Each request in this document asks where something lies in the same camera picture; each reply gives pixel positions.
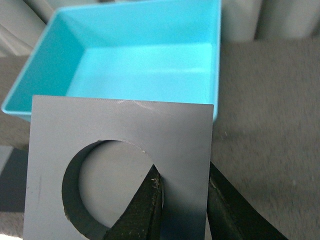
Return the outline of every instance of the circular hole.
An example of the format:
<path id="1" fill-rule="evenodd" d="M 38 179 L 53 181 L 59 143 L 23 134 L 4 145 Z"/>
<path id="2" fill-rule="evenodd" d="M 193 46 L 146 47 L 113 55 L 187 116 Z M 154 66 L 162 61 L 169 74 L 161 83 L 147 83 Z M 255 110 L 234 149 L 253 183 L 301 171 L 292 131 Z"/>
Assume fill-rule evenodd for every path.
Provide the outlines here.
<path id="1" fill-rule="evenodd" d="M 90 240 L 103 239 L 126 210 L 153 161 L 123 141 L 99 141 L 71 160 L 62 182 L 66 217 Z"/>

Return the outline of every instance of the scratch mark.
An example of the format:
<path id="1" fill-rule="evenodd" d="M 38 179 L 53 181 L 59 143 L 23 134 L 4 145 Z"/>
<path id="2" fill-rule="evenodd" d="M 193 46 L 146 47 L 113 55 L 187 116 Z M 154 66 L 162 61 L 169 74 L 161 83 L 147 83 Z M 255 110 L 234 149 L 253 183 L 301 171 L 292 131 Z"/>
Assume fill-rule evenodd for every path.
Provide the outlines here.
<path id="1" fill-rule="evenodd" d="M 151 110 L 151 111 L 154 111 L 154 108 L 153 107 L 150 107 L 150 106 L 146 106 L 144 105 L 143 103 L 141 102 L 138 102 L 138 101 L 133 101 L 135 104 L 137 104 L 139 107 L 142 107 L 144 109 L 148 109 L 148 110 Z"/>
<path id="2" fill-rule="evenodd" d="M 39 205 L 39 202 L 40 202 L 41 185 L 42 185 L 42 175 L 40 175 L 40 178 L 39 178 L 38 201 L 37 201 L 37 203 L 36 203 L 36 207 L 37 207 L 37 208 L 38 208 L 38 205 Z"/>

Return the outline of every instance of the plastic tray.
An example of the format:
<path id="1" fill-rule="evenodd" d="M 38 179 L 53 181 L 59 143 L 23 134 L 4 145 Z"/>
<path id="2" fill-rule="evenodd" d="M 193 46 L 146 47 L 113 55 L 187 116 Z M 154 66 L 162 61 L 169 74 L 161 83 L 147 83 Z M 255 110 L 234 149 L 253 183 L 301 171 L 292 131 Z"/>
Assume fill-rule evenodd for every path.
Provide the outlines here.
<path id="1" fill-rule="evenodd" d="M 49 21 L 2 105 L 31 120 L 33 95 L 214 104 L 220 0 L 65 7 Z"/>

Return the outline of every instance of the gray fabric surface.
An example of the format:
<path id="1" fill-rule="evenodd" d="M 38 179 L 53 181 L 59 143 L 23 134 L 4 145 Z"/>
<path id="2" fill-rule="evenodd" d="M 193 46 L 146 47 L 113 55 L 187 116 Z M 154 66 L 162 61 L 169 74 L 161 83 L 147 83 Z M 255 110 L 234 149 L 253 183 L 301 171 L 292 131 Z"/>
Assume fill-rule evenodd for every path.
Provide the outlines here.
<path id="1" fill-rule="evenodd" d="M 25 57 L 0 58 L 0 101 Z M 291 240 L 320 236 L 320 39 L 223 44 L 212 161 Z M 29 124 L 0 113 L 0 145 Z"/>
<path id="2" fill-rule="evenodd" d="M 0 104 L 15 82 L 27 56 L 0 57 Z M 0 111 L 0 145 L 27 150 L 30 123 Z"/>

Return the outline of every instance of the tray bottom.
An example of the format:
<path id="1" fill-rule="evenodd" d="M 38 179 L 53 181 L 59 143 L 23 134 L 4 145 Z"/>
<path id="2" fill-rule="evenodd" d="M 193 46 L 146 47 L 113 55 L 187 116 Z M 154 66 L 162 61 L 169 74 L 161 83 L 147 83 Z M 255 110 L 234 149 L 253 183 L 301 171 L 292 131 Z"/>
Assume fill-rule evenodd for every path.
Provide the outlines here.
<path id="1" fill-rule="evenodd" d="M 88 48 L 66 96 L 213 102 L 209 43 Z"/>

